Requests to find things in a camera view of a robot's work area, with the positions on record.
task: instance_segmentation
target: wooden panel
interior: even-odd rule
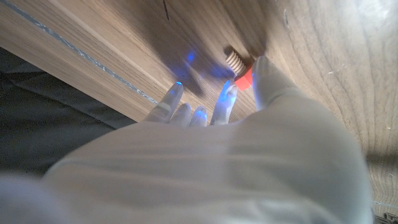
[[[232,76],[224,50],[232,46],[252,62],[267,49],[360,142],[374,200],[398,206],[397,1],[167,0],[169,20],[161,0],[11,2],[155,100],[181,81],[187,89],[183,102],[205,105],[210,113]],[[95,80],[103,86],[110,82],[101,78]],[[120,111],[127,98],[106,100]],[[128,102],[139,114],[152,106],[139,97]],[[231,121],[253,111],[251,90],[239,92]]]
[[[0,46],[130,117],[154,105],[1,3]]]

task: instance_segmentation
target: white glove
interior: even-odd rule
[[[220,97],[216,103],[213,117],[210,125],[228,124],[232,107],[236,101],[237,86],[233,80],[228,80],[221,91]],[[155,108],[149,112],[144,121],[175,124],[182,127],[206,126],[207,110],[204,106],[198,108],[191,115],[191,106],[189,103],[181,105],[174,113],[183,93],[183,85],[180,82],[175,83],[165,94]]]

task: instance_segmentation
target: gloved hand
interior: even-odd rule
[[[216,103],[213,117],[210,125],[228,124],[231,110],[236,101],[237,86],[233,80],[228,80],[221,91],[220,97]],[[180,82],[175,83],[165,94],[163,99],[148,114],[144,121],[153,121],[159,123],[175,124],[182,127],[206,126],[207,110],[204,106],[198,108],[191,115],[191,106],[189,103],[181,105],[174,113],[183,93],[183,85]]]

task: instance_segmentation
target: orange cap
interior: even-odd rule
[[[251,71],[251,67],[243,74],[238,77],[235,77],[235,85],[243,91],[249,88],[253,84],[253,75]]]

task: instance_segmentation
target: black fabric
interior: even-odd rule
[[[0,74],[0,169],[42,175],[70,151],[135,121],[45,72]]]

